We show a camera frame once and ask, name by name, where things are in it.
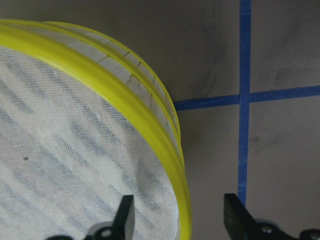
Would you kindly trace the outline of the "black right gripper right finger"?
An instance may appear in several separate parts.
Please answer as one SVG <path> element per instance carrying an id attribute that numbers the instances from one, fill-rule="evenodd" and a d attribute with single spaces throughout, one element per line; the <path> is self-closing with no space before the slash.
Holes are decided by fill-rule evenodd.
<path id="1" fill-rule="evenodd" d="M 223 222 L 231 240 L 249 240 L 255 231 L 255 220 L 234 193 L 224 194 Z"/>

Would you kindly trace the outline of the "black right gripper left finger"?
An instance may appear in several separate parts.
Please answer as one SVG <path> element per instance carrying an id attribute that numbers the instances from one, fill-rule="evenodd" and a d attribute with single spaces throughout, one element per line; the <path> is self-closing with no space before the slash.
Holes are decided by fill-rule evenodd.
<path id="1" fill-rule="evenodd" d="M 121 240 L 132 240 L 135 231 L 135 199 L 123 195 L 113 220 L 113 227 Z"/>

